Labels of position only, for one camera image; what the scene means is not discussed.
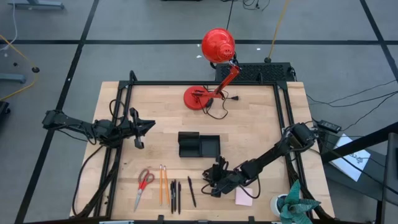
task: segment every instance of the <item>black pen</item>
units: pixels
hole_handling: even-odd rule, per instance
[[[181,213],[181,183],[178,182],[178,214]]]
[[[177,181],[174,179],[174,185],[173,185],[173,190],[174,190],[174,211],[177,211]]]
[[[171,196],[172,196],[172,201],[171,201],[171,203],[172,203],[172,214],[173,214],[173,212],[174,212],[174,203],[173,203],[173,182],[171,182],[171,184],[170,184],[170,191],[171,191]]]
[[[189,176],[188,176],[188,183],[189,183],[189,189],[191,190],[193,206],[195,206],[195,208],[196,208],[197,207],[197,201],[195,200],[195,195],[193,194],[192,181],[191,181],[191,178],[189,178]]]

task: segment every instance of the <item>red desk lamp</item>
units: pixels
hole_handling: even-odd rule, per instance
[[[202,86],[192,86],[185,91],[184,103],[192,110],[205,108],[210,98],[224,99],[225,96],[222,89],[239,75],[241,71],[238,62],[234,58],[235,40],[226,29],[215,28],[207,32],[202,40],[201,50],[210,62],[222,63],[229,61],[231,68],[229,75],[214,91],[208,91]]]

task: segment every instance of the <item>orange pencil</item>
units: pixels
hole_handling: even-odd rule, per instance
[[[169,206],[170,206],[169,185],[167,184],[167,172],[166,172],[166,166],[164,166],[164,177],[165,177],[165,183],[166,183],[166,197],[167,197],[167,205],[169,205]]]
[[[160,187],[159,187],[159,200],[160,200],[160,205],[162,205],[162,184],[163,184],[163,178],[162,178],[162,173],[163,173],[163,167],[162,164],[160,165]]]

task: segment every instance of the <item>sticky note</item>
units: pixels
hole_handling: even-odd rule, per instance
[[[253,189],[244,188],[250,195],[253,195]],[[236,195],[235,195],[235,204],[236,205],[245,205],[245,206],[252,206],[253,198],[249,197],[242,188],[236,188]]]

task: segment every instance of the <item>wooden tabletop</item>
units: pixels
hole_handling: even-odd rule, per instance
[[[109,102],[116,97],[118,82],[103,82],[99,93],[94,119],[111,119]],[[294,120],[311,120],[303,83],[288,83],[289,96]],[[227,86],[229,97],[239,96],[239,101],[227,100],[225,108],[229,114],[225,119],[216,120],[202,111],[192,111],[183,102],[183,93],[188,86],[133,86],[130,107],[135,107],[141,119],[154,119],[156,125],[144,138],[145,149],[134,147],[134,138],[125,139],[119,167],[118,182],[114,198],[112,219],[156,220],[164,215],[165,220],[225,220],[245,221],[254,216],[256,221],[273,221],[279,218],[270,210],[270,199],[289,191],[289,181],[284,158],[278,158],[264,168],[259,178],[261,196],[251,207],[235,205],[235,190],[221,198],[210,197],[200,192],[206,184],[202,172],[211,167],[212,158],[179,158],[177,136],[179,131],[199,131],[200,134],[217,134],[221,139],[221,155],[229,161],[232,169],[245,160],[259,157],[269,150],[279,139],[279,120],[271,86]],[[285,116],[283,93],[280,92]],[[210,113],[221,116],[224,111],[222,101],[215,99]],[[87,145],[84,160],[98,146]],[[81,176],[80,188],[76,197],[76,210],[83,209],[98,188],[105,149],[102,149],[86,165]],[[324,210],[334,216],[329,190],[320,156],[313,151],[302,153],[302,161],[309,191],[322,203]],[[169,185],[172,180],[181,182],[181,206],[179,215],[170,212],[163,191],[163,205],[159,205],[159,166],[167,166]],[[138,209],[133,212],[137,196],[137,178],[141,170],[148,168],[155,181],[143,191]],[[187,176],[193,182],[197,208],[193,206]],[[257,194],[258,184],[249,186]],[[108,191],[104,194],[106,203]]]

